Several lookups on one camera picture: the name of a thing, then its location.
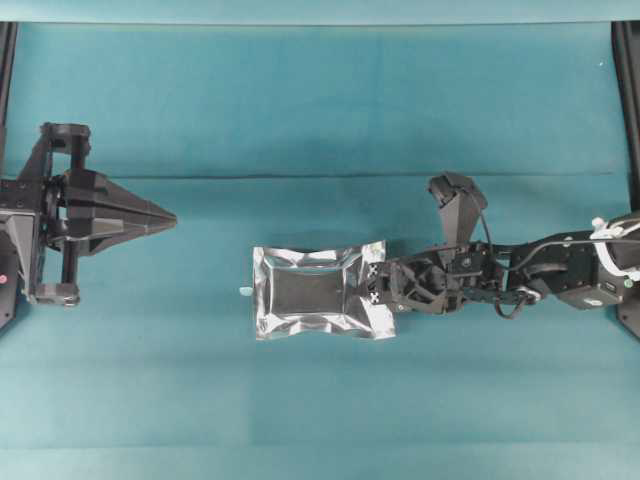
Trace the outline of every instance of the crinkled foil packet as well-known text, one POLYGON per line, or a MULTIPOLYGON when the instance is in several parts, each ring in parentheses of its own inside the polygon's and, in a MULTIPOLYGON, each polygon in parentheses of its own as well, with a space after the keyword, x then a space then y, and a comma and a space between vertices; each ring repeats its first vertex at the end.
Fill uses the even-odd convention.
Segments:
POLYGON ((395 336, 393 313, 360 292, 370 263, 385 259, 385 242, 339 250, 253 249, 256 338, 314 330, 381 340, 395 336))

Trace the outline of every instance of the teal cloth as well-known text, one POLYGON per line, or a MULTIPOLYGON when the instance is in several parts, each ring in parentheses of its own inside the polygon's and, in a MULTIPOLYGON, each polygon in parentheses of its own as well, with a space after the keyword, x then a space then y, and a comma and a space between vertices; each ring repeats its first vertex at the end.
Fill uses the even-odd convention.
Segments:
POLYGON ((88 166, 154 177, 119 181, 180 223, 82 259, 77 308, 22 305, 0 337, 0 478, 637 478, 640 345, 610 309, 469 305, 398 316, 388 341, 258 343, 238 292, 254 245, 442 242, 425 186, 443 167, 477 174, 497 242, 624 213, 608 28, 23 26, 8 170, 39 123, 87 122, 88 166))
POLYGON ((192 25, 433 25, 633 20, 636 0, 3 0, 22 22, 192 25))
POLYGON ((18 44, 10 174, 45 121, 89 124, 114 176, 627 168, 605 23, 23 25, 18 44))

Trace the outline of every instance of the cable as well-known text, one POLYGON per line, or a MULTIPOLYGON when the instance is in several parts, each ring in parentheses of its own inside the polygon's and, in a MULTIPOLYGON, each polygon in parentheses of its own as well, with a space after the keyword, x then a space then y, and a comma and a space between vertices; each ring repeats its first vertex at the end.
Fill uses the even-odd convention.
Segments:
POLYGON ((557 273, 566 272, 568 270, 566 263, 536 263, 530 267, 523 267, 522 274, 527 280, 531 280, 534 275, 540 275, 542 273, 557 273))
POLYGON ((482 212, 482 208, 480 207, 480 205, 478 204, 478 201, 476 200, 476 198, 473 196, 473 194, 471 194, 466 188, 464 187, 454 187, 456 190, 459 190, 463 193, 466 193, 467 195, 469 195, 469 197, 471 197, 471 200, 473 201, 474 206, 476 207, 476 211, 478 213, 478 215, 480 216, 480 221, 482 222, 482 228, 484 229, 484 233, 485 236, 487 237, 487 246, 489 247, 489 257, 491 258, 491 261, 493 263, 495 263, 496 265, 498 265, 500 268, 504 269, 507 272, 515 272, 517 270, 520 270, 522 267, 524 267, 527 263, 529 263, 531 261, 531 259, 533 257, 536 256, 536 254, 546 248, 546 247, 550 247, 552 245, 594 245, 596 243, 626 243, 626 244, 640 244, 640 239, 627 239, 627 238, 598 238, 598 239, 587 239, 587 240, 548 240, 546 242, 543 242, 539 245, 536 245, 520 262, 518 262, 516 265, 512 266, 512 267, 507 267, 505 265, 503 265, 502 263, 500 263, 494 255, 494 251, 493 251, 493 244, 491 243, 491 235, 489 234, 489 227, 487 225, 487 221, 484 217, 484 213, 482 212))
POLYGON ((624 225, 625 223, 629 223, 629 222, 636 222, 635 225, 632 225, 631 227, 625 228, 622 230, 622 232, 620 233, 621 237, 626 237, 627 235, 629 235, 631 232, 635 232, 636 230, 638 230, 640 228, 640 222, 638 221, 638 219, 633 218, 633 219, 627 219, 627 220, 620 220, 618 222, 615 222, 614 224, 610 225, 609 228, 614 229, 617 227, 620 227, 621 225, 624 225))
POLYGON ((502 311, 502 307, 500 306, 500 300, 498 300, 496 298, 495 303, 493 304, 493 306, 496 309, 496 313, 506 319, 506 320, 513 320, 514 318, 516 318, 518 316, 518 314, 522 311, 522 309, 524 308, 524 306, 527 303, 527 297, 522 297, 522 299, 517 303, 517 305, 514 307, 513 310, 511 310, 511 313, 506 314, 502 311))

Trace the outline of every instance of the black metal frame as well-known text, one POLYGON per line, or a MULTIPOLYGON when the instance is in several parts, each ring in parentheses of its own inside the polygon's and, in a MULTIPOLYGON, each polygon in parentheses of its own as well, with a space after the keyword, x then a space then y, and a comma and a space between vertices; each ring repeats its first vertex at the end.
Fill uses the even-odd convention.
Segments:
POLYGON ((7 107, 13 72, 18 24, 0 22, 0 175, 4 171, 4 147, 7 137, 7 107))
MULTIPOLYGON (((629 144, 629 203, 640 210, 640 21, 613 22, 611 45, 629 144)), ((617 307, 617 317, 640 338, 640 287, 617 307)))

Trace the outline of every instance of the black cable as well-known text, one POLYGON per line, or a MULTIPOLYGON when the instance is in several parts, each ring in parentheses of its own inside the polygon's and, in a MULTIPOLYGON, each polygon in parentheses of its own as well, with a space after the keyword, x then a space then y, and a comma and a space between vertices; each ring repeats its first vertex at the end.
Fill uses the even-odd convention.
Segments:
POLYGON ((587 240, 548 240, 539 245, 536 245, 520 262, 518 262, 513 267, 507 267, 500 263, 494 255, 493 252, 493 244, 491 243, 491 235, 489 234, 489 227, 487 225, 487 221, 484 217, 484 213, 482 212, 482 208, 478 204, 478 201, 475 199, 473 194, 469 193, 467 189, 464 187, 456 187, 457 190, 466 193, 471 197, 474 206, 476 207, 476 211, 480 216, 480 220, 482 222, 482 228, 484 229, 485 236, 487 237, 487 245, 489 247, 489 257, 491 261, 498 265, 500 268, 504 269, 507 272, 515 272, 524 267, 527 263, 531 261, 535 255, 542 250, 543 248, 550 247, 552 245, 594 245, 596 243, 627 243, 627 244, 640 244, 640 239, 627 239, 627 238, 590 238, 587 240))
POLYGON ((569 269, 566 263, 536 263, 530 267, 524 267, 522 274, 527 280, 531 280, 534 275, 540 275, 543 273, 558 273, 566 272, 569 269))
POLYGON ((511 313, 506 314, 502 311, 502 307, 500 306, 500 300, 498 300, 496 298, 495 303, 493 304, 493 306, 496 309, 496 313, 507 320, 513 320, 514 318, 516 318, 518 316, 518 314, 522 311, 522 309, 524 308, 524 306, 527 303, 527 297, 522 297, 522 299, 516 304, 515 308, 513 310, 511 310, 511 313))

